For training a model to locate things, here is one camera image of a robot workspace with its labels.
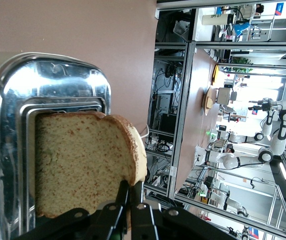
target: green plant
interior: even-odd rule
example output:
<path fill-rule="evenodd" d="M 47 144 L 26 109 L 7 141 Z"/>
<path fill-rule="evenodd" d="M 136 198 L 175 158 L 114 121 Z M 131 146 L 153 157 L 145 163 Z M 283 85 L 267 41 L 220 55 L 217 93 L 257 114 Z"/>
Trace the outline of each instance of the green plant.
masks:
<path fill-rule="evenodd" d="M 251 64 L 251 60 L 249 60 L 248 58 L 245 57 L 233 57 L 232 64 Z M 242 68 L 242 67 L 227 67 L 226 71 L 227 72 L 235 72 L 235 73 L 243 73 L 243 74 L 247 74 L 249 72 L 251 72 L 253 70 L 253 68 Z"/>

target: screw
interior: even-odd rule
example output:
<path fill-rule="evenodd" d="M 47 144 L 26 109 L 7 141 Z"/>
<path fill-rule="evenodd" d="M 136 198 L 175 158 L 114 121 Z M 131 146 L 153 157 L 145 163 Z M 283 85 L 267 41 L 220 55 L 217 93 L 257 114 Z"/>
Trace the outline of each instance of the screw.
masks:
<path fill-rule="evenodd" d="M 145 209 L 147 206 L 143 203 L 140 203 L 139 205 L 136 206 L 139 210 Z"/>
<path fill-rule="evenodd" d="M 170 210 L 170 211 L 168 211 L 168 214 L 170 214 L 171 216 L 177 216 L 177 215 L 179 215 L 179 212 L 177 211 L 177 210 Z"/>
<path fill-rule="evenodd" d="M 108 210 L 111 210 L 111 211 L 113 211 L 115 209 L 117 209 L 117 207 L 115 205 L 111 205 L 111 206 L 108 207 Z"/>
<path fill-rule="evenodd" d="M 82 217 L 82 216 L 83 216 L 83 213 L 82 213 L 82 212 L 77 212 L 77 213 L 75 213 L 75 215 L 74 215 L 75 218 L 80 218 L 80 217 Z"/>

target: white cord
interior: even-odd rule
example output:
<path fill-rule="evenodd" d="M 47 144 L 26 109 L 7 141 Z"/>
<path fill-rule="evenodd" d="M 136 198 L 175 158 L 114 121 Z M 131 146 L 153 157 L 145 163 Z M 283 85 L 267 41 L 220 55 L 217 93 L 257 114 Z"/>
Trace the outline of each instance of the white cord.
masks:
<path fill-rule="evenodd" d="M 148 125 L 148 124 L 146 124 L 146 128 L 145 128 L 145 129 L 147 129 L 147 134 L 145 134 L 145 135 L 143 135 L 143 136 L 140 136 L 141 139 L 147 137 L 147 136 L 150 134 L 150 130 L 149 130 L 149 125 Z"/>

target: blue and red sign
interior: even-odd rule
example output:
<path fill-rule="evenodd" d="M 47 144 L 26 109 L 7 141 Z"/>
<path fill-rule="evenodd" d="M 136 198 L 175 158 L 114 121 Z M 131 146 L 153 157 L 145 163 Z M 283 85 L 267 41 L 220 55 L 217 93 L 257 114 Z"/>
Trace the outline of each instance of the blue and red sign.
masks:
<path fill-rule="evenodd" d="M 249 227 L 248 233 L 251 237 L 253 237 L 255 239 L 259 239 L 259 230 L 255 229 L 253 227 Z"/>
<path fill-rule="evenodd" d="M 283 10 L 283 5 L 284 5 L 284 2 L 280 2 L 280 3 L 276 4 L 275 16 L 281 16 L 282 10 Z"/>

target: bread crust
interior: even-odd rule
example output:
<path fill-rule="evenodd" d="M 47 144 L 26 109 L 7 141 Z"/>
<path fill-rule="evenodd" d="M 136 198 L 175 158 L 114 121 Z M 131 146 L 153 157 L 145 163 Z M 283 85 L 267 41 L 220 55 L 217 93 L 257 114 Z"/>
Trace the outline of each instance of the bread crust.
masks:
<path fill-rule="evenodd" d="M 134 186 L 138 181 L 144 181 L 147 174 L 147 156 L 143 142 L 140 138 L 139 133 L 135 127 L 124 117 L 120 115 L 105 115 L 102 112 L 88 111 L 88 112 L 70 112 L 70 113 L 54 113 L 54 114 L 44 114 L 40 115 L 39 118 L 72 118 L 80 117 L 80 121 L 86 116 L 95 116 L 97 121 L 105 121 L 111 124 L 111 126 L 116 126 L 122 134 L 122 137 L 127 145 L 127 148 L 131 154 L 132 163 L 130 166 L 130 175 L 128 177 L 128 183 Z M 48 218 L 55 218 L 57 214 L 50 214 L 42 209 L 36 207 L 37 216 L 46 216 Z"/>

